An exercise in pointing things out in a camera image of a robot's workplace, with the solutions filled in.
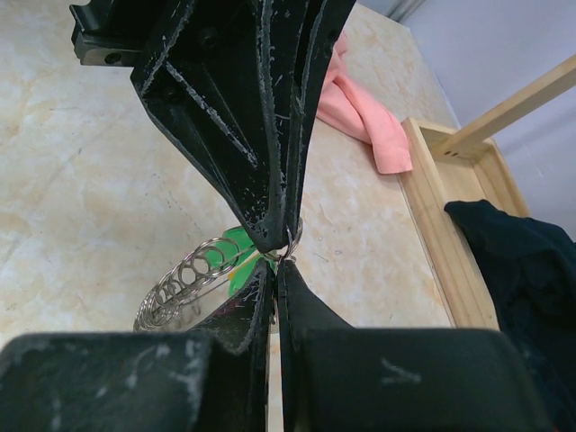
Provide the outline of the green tagged key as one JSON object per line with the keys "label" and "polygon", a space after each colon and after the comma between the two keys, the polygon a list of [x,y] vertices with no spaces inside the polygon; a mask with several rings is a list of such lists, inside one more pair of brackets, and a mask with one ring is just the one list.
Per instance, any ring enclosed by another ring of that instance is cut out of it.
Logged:
{"label": "green tagged key", "polygon": [[259,259],[259,254],[242,227],[227,229],[223,237],[232,241],[232,244],[224,244],[227,248],[226,258],[233,264],[228,273],[229,296],[232,296],[244,286]]}

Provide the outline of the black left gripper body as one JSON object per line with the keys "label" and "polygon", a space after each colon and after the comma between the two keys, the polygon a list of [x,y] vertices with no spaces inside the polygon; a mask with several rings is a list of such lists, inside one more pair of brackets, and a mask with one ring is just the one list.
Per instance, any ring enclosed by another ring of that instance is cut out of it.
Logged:
{"label": "black left gripper body", "polygon": [[91,0],[72,4],[71,35],[83,66],[132,67],[150,34],[176,3],[166,0]]}

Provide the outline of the large keyring with small rings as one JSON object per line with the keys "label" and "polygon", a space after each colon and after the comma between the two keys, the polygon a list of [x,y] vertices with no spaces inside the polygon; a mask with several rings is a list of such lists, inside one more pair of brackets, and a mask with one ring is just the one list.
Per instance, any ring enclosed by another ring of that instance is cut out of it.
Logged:
{"label": "large keyring with small rings", "polygon": [[[293,256],[302,232],[303,221],[299,220],[288,247],[268,253],[256,248],[259,259],[276,269],[282,259]],[[242,289],[229,296],[228,273],[233,264],[226,258],[224,244],[232,241],[223,233],[205,240],[156,282],[139,305],[135,332],[189,329]]]}

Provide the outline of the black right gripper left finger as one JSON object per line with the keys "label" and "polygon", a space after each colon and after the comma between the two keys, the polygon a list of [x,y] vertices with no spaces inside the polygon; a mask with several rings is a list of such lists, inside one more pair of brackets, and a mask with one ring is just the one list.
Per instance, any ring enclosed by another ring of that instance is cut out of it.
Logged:
{"label": "black right gripper left finger", "polygon": [[259,258],[243,287],[188,332],[188,431],[266,430],[272,281]]}

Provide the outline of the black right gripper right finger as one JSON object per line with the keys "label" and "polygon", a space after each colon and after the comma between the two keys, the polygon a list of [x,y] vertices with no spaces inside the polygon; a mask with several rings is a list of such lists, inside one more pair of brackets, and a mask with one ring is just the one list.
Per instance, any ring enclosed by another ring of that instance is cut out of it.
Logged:
{"label": "black right gripper right finger", "polygon": [[354,329],[305,283],[296,264],[280,264],[283,426],[286,431],[357,431],[360,368],[344,344]]}

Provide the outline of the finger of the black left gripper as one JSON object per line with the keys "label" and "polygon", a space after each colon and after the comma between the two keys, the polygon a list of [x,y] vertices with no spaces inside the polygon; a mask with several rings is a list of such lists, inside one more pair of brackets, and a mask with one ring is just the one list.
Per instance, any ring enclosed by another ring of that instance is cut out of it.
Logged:
{"label": "finger of the black left gripper", "polygon": [[266,1],[169,1],[130,80],[262,251],[287,244]]}
{"label": "finger of the black left gripper", "polygon": [[334,45],[351,1],[260,1],[256,9],[256,84],[265,154],[265,191],[256,245],[283,248],[295,234],[311,132]]}

